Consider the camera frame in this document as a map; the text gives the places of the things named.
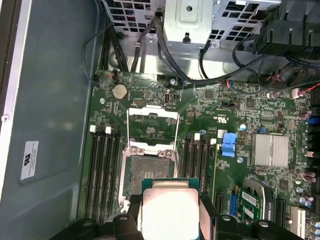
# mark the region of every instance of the gray metal panel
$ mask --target gray metal panel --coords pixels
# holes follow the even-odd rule
[[[97,11],[93,0],[32,2],[0,204],[2,240],[46,240],[76,219],[89,95],[81,48],[97,30]],[[26,141],[39,141],[39,149],[35,176],[21,181]]]

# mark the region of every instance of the blue latch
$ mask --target blue latch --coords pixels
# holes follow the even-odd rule
[[[236,133],[225,133],[223,135],[221,151],[222,156],[234,158],[236,155]]]

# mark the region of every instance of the blue connector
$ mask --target blue connector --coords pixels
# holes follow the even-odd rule
[[[236,141],[237,134],[236,133],[225,133],[223,135],[221,151],[222,156],[234,158],[236,155]]]
[[[236,195],[231,195],[229,214],[232,216],[235,216],[237,214],[237,200],[238,197]]]
[[[320,118],[317,116],[312,116],[308,119],[308,125],[320,125]]]

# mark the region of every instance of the perforated metal panel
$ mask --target perforated metal panel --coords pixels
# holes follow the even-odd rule
[[[117,31],[138,36],[150,23],[157,9],[165,9],[165,0],[102,0]],[[269,11],[281,0],[215,0],[212,13],[213,41],[241,41],[258,34]]]

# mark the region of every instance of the ram slot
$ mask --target ram slot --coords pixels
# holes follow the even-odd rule
[[[201,164],[202,164],[201,155],[203,151],[203,145],[201,143],[201,140],[197,141],[195,144],[197,145],[197,148],[195,153],[196,160],[195,160],[195,168],[194,168],[194,178],[199,178],[199,181],[201,183]]]
[[[198,144],[195,143],[194,140],[191,141],[190,144],[190,158],[189,158],[189,168],[188,168],[188,178],[196,177],[196,163],[197,163],[197,153],[198,153]]]
[[[108,157],[112,151],[112,137],[109,135],[106,138],[104,162],[103,162],[103,176],[102,176],[102,193],[101,193],[101,215],[98,223],[103,225],[108,219],[108,193],[109,193],[109,176],[110,176],[110,158]]]
[[[102,192],[102,172],[104,163],[106,136],[101,136],[101,144],[97,152],[96,168],[95,168],[95,191],[92,208],[92,218],[98,220],[101,214],[101,192]]]
[[[205,192],[206,186],[207,186],[207,171],[208,171],[208,158],[209,158],[209,152],[210,152],[210,143],[208,140],[202,140],[200,144],[201,149],[201,164],[200,164],[200,190],[201,192]]]
[[[189,148],[190,148],[190,138],[185,138],[184,139],[184,145],[183,145],[183,162],[182,162],[182,178],[187,177],[187,172],[188,172],[188,164],[189,164]]]
[[[86,199],[85,217],[92,218],[94,212],[95,192],[97,187],[97,172],[99,166],[100,150],[103,148],[105,136],[102,133],[95,133],[92,136],[90,166],[88,174],[88,194]]]
[[[116,190],[116,177],[117,177],[117,162],[119,157],[120,136],[114,134],[112,138],[112,149],[109,155],[110,158],[110,187],[108,198],[108,216],[112,215],[114,210],[115,190]]]

